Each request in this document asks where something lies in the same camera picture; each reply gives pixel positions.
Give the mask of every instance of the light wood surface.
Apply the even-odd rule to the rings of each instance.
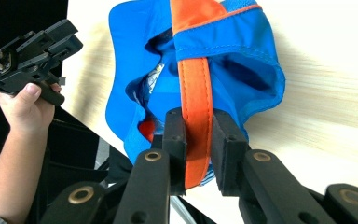
[[[68,19],[84,48],[63,64],[62,107],[122,149],[104,114],[115,74],[108,13],[118,3],[69,1]],[[282,103],[246,122],[251,147],[275,153],[320,193],[334,183],[358,187],[358,1],[258,3],[287,81]],[[214,182],[188,190],[186,199],[217,223],[241,223],[238,199],[220,197]]]

